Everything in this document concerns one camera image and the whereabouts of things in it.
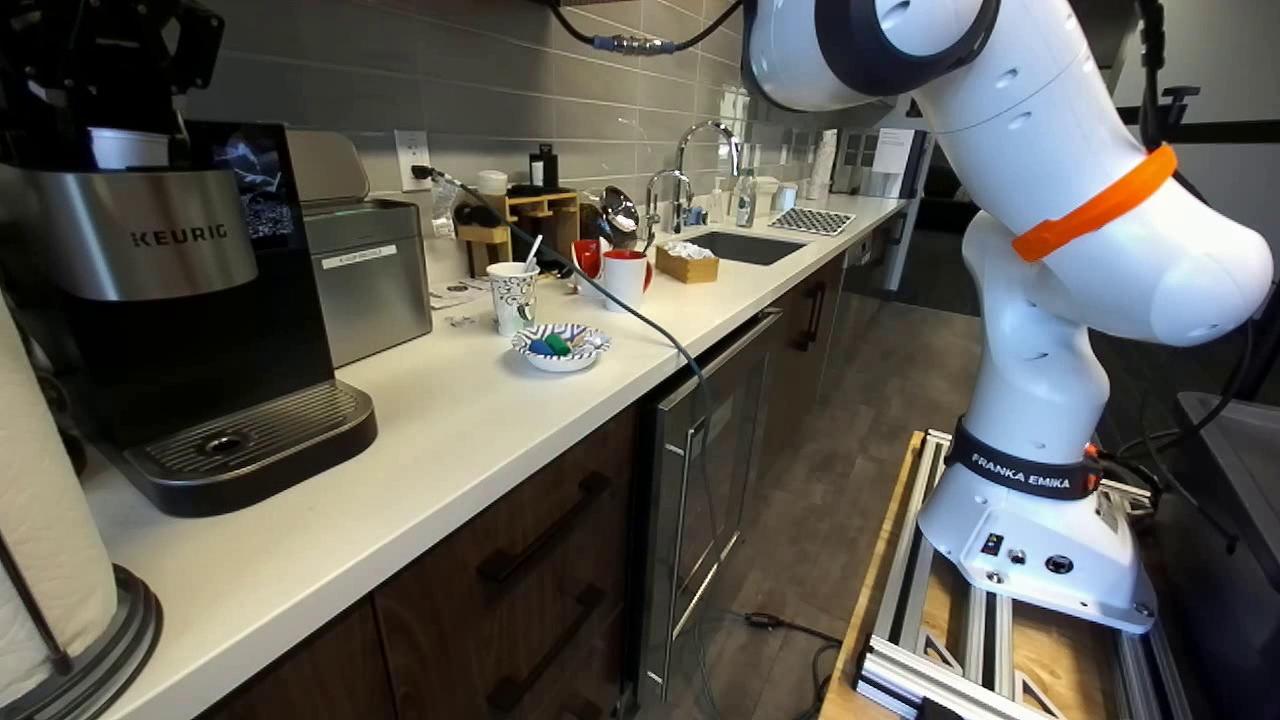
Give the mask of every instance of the wooden floor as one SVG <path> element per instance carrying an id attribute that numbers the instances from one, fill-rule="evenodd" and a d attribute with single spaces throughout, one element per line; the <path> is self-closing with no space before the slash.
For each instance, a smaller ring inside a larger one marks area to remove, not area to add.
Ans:
<path id="1" fill-rule="evenodd" d="M 761 489 L 761 516 L 732 571 L 742 592 L 719 617 L 698 695 L 658 717 L 802 720 L 832 650 L 804 630 L 750 628 L 750 611 L 846 635 L 889 482 L 913 428 L 954 428 L 963 410 L 981 321 L 855 294 L 853 343 L 804 446 Z"/>

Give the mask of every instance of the coffee maker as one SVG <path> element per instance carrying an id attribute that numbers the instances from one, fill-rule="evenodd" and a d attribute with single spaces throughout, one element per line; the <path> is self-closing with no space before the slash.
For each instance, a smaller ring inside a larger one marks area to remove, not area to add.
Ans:
<path id="1" fill-rule="evenodd" d="M 333 377 L 283 128 L 171 108 L 210 83 L 220 15 L 48 0 L 9 19 L 0 289 L 67 446 L 177 516 L 363 453 L 375 410 Z"/>

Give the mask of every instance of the orange band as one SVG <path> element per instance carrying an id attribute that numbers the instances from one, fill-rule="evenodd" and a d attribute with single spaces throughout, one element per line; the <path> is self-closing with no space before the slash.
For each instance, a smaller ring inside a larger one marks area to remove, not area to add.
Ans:
<path id="1" fill-rule="evenodd" d="M 1096 191 L 1087 205 L 1074 207 L 1061 220 L 1043 220 L 1014 241 L 1015 256 L 1041 263 L 1043 256 L 1061 252 L 1064 245 L 1102 233 L 1116 216 L 1139 207 L 1157 189 L 1176 170 L 1176 152 L 1161 144 L 1147 161 L 1125 170 L 1116 182 Z"/>

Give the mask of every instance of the white robotic arm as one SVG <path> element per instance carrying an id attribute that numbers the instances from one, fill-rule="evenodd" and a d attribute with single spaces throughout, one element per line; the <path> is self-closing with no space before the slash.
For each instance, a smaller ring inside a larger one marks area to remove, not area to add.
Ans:
<path id="1" fill-rule="evenodd" d="M 1068 0 L 767 0 L 753 76 L 802 110 L 913 92 L 981 205 L 963 263 L 987 348 L 920 531 L 987 592 L 1144 630 L 1157 601 L 1086 465 L 1109 400 L 1087 327 L 1233 332 L 1274 289 L 1266 237 L 1164 180 L 1172 156 L 1119 122 Z M 1075 237 L 1028 252 L 1049 220 Z"/>

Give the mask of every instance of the white countertop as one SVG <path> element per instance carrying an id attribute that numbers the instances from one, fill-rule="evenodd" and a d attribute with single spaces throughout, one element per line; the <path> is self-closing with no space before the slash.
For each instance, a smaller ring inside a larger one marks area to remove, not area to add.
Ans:
<path id="1" fill-rule="evenodd" d="M 641 310 L 704 353 L 899 207 L 828 205 L 855 212 L 838 241 L 810 241 L 767 266 L 719 258 L 717 284 L 658 271 Z M 171 720 L 218 702 L 681 368 L 665 337 L 551 277 L 536 284 L 539 321 L 611 340 L 591 372 L 539 377 L 505 340 L 449 324 L 485 308 L 487 294 L 438 310 L 433 337 L 346 368 L 342 380 L 371 397 L 382 438 L 265 505 L 177 521 L 112 466 L 88 475 L 112 559 L 165 603 L 159 647 L 112 717 Z"/>

